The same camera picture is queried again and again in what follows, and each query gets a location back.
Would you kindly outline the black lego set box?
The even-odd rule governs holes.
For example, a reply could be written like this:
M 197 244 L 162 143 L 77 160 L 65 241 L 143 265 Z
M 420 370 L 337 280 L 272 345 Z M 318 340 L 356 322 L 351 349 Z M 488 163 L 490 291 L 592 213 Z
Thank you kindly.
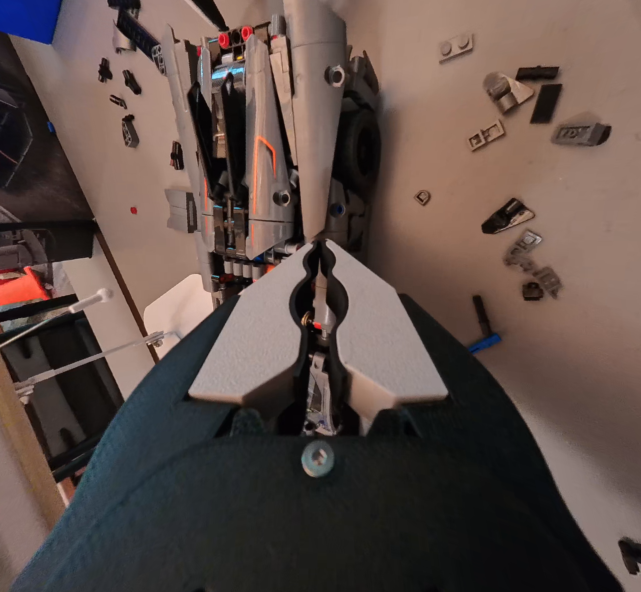
M 1 268 L 91 258 L 96 231 L 52 123 L 1 33 Z

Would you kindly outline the orange plastic object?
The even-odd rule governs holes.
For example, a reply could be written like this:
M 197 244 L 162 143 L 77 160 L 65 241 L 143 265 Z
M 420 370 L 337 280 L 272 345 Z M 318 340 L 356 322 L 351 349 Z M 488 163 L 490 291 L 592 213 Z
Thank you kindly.
M 48 300 L 50 291 L 32 267 L 1 271 L 1 306 Z

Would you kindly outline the small dark lego piece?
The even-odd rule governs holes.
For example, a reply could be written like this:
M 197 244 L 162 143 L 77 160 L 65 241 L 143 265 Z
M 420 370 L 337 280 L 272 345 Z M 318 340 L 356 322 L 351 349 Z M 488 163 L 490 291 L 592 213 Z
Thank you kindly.
M 628 537 L 623 537 L 618 540 L 618 546 L 626 570 L 630 575 L 639 575 L 641 558 L 640 542 Z

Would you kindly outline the dark perforated lego plate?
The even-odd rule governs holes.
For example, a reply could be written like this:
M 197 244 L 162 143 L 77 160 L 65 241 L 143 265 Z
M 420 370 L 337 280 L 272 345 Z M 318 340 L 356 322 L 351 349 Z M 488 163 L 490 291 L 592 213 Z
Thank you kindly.
M 135 46 L 143 52 L 149 59 L 151 47 L 160 42 L 152 36 L 138 20 L 125 10 L 119 10 L 116 28 Z

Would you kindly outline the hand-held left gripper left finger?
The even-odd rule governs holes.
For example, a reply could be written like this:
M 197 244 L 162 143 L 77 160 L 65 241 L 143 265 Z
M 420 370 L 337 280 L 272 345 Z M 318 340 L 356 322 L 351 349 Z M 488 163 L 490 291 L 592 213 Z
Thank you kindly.
M 310 280 L 306 244 L 235 297 L 229 315 L 188 389 L 190 404 L 254 409 L 280 434 L 304 434 L 306 332 L 295 293 Z

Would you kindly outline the scattered black lego parts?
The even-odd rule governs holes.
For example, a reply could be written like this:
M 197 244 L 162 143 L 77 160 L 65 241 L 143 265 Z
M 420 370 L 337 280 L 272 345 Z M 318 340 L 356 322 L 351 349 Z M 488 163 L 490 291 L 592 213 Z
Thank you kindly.
M 98 67 L 98 81 L 102 84 L 107 84 L 108 81 L 113 79 L 113 73 L 110 68 L 110 61 L 108 58 L 102 57 Z M 137 81 L 136 77 L 131 70 L 125 69 L 123 71 L 123 79 L 125 87 L 135 96 L 142 94 L 142 88 Z M 116 105 L 123 111 L 128 111 L 126 100 L 123 97 L 115 94 L 109 94 L 109 101 Z M 133 114 L 126 114 L 121 119 L 121 131 L 123 135 L 124 145 L 128 148 L 138 148 L 140 139 L 134 125 L 135 116 Z M 180 142 L 173 141 L 170 151 L 170 165 L 176 171 L 184 171 L 185 164 L 183 160 L 183 150 Z

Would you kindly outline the grey lego wedge block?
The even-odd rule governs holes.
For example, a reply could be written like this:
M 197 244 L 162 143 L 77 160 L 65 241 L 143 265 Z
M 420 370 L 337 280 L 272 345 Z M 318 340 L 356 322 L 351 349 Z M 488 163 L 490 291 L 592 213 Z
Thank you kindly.
M 182 188 L 169 188 L 164 190 L 164 194 L 169 205 L 167 228 L 187 234 L 197 232 L 197 206 L 193 193 Z

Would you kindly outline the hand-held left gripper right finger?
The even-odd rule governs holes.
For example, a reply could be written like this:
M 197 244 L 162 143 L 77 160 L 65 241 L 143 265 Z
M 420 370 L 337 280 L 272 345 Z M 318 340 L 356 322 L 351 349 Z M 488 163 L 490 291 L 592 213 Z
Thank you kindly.
M 320 258 L 320 432 L 448 395 L 395 289 L 332 240 Z

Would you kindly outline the scattered small dark lego pieces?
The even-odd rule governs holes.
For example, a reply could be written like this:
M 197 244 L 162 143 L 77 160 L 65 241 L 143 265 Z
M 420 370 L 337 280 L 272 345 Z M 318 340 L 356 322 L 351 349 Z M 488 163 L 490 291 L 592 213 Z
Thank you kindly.
M 540 87 L 533 113 L 532 124 L 546 124 L 553 119 L 562 84 L 556 83 L 559 68 L 535 66 L 519 68 L 516 77 L 501 72 L 491 72 L 483 80 L 483 88 L 502 115 L 530 100 L 534 90 L 525 81 L 550 81 Z M 612 126 L 601 122 L 562 123 L 552 135 L 552 143 L 560 146 L 597 147 L 603 145 L 612 134 Z M 482 232 L 496 235 L 509 228 L 534 219 L 535 214 L 520 200 L 510 199 L 482 223 Z M 542 242 L 542 237 L 527 230 L 503 257 L 507 267 L 519 267 L 533 281 L 522 288 L 524 300 L 540 300 L 545 293 L 557 299 L 563 284 L 550 267 L 537 267 L 531 252 Z

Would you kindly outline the grey lego car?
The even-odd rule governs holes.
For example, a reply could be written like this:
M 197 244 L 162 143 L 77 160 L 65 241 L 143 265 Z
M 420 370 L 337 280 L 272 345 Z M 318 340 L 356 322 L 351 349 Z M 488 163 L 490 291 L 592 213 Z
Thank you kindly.
M 160 44 L 214 308 L 317 240 L 367 263 L 380 84 L 345 21 L 283 0 L 270 22 Z

